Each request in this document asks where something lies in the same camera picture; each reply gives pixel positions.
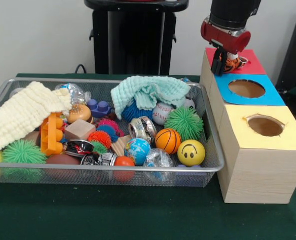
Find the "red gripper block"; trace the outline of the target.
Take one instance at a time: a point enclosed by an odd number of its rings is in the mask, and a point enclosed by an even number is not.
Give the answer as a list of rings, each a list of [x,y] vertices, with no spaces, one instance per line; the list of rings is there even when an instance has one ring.
[[[201,25],[201,36],[217,49],[213,56],[211,71],[222,76],[226,72],[227,52],[237,54],[248,45],[251,33],[245,29],[232,31],[219,28],[205,19]]]

